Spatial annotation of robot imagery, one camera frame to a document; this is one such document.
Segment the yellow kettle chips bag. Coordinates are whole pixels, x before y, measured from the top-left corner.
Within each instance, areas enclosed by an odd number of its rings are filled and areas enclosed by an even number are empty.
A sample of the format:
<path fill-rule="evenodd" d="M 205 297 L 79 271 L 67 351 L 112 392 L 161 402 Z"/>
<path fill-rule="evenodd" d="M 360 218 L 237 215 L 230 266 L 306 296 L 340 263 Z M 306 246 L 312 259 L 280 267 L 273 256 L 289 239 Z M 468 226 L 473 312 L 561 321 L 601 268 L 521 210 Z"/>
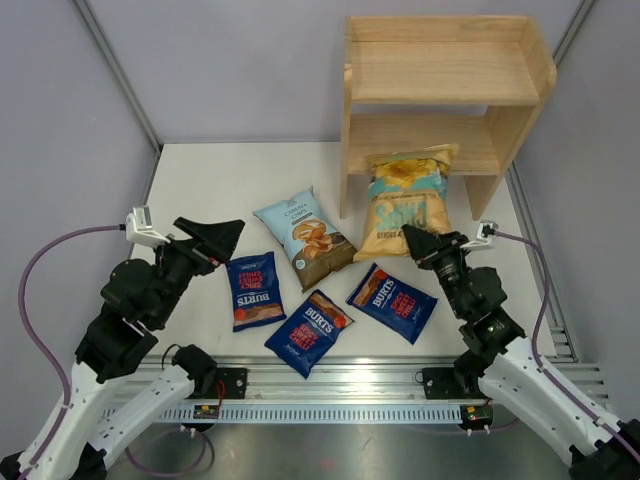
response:
<path fill-rule="evenodd" d="M 452 231 L 446 197 L 450 164 L 458 151 L 457 144 L 444 144 L 366 157 L 372 179 L 355 262 L 407 256 L 404 225 L 436 234 Z"/>

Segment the light blue cassava chips bag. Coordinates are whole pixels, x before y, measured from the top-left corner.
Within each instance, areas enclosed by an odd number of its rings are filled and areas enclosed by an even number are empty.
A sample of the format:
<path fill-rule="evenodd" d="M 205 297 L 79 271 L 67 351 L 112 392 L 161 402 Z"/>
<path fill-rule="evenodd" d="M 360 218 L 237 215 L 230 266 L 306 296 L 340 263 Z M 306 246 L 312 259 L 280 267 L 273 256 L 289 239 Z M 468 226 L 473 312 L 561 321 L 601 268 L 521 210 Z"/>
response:
<path fill-rule="evenodd" d="M 253 215 L 283 248 L 302 292 L 353 263 L 356 248 L 328 220 L 312 187 Z"/>

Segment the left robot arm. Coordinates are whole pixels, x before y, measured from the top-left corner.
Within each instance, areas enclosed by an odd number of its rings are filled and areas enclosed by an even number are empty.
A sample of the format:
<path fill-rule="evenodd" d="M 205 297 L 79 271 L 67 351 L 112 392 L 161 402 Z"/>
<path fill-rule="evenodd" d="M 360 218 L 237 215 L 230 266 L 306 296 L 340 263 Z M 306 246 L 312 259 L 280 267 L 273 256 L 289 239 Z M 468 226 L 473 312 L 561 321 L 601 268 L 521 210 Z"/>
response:
<path fill-rule="evenodd" d="M 151 248 L 155 261 L 129 259 L 111 272 L 100 295 L 104 301 L 65 371 L 33 329 L 26 310 L 26 285 L 20 280 L 19 312 L 25 330 L 49 360 L 63 393 L 29 447 L 5 457 L 6 479 L 103 479 L 113 461 L 158 416 L 182 399 L 224 394 L 216 361 L 195 345 L 180 348 L 155 382 L 122 407 L 105 425 L 98 421 L 115 393 L 125 385 L 157 344 L 180 298 L 196 276 L 213 273 L 231 259 L 244 230 L 240 219 L 201 224 L 183 217 L 174 222 L 182 240 L 151 227 L 143 207 L 134 208 L 114 230 L 128 241 Z"/>

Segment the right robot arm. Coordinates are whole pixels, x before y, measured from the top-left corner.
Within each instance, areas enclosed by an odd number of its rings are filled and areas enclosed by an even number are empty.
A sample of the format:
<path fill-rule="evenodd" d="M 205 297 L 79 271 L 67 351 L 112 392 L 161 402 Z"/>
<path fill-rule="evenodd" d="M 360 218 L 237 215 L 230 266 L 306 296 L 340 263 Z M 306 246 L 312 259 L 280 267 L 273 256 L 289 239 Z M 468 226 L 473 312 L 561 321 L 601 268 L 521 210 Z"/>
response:
<path fill-rule="evenodd" d="M 408 224 L 402 231 L 418 268 L 437 276 L 467 351 L 454 363 L 454 384 L 466 396 L 498 402 L 562 459 L 573 479 L 636 479 L 639 422 L 621 421 L 544 358 L 504 310 L 493 267 L 466 262 L 474 242 L 460 232 L 437 234 Z"/>

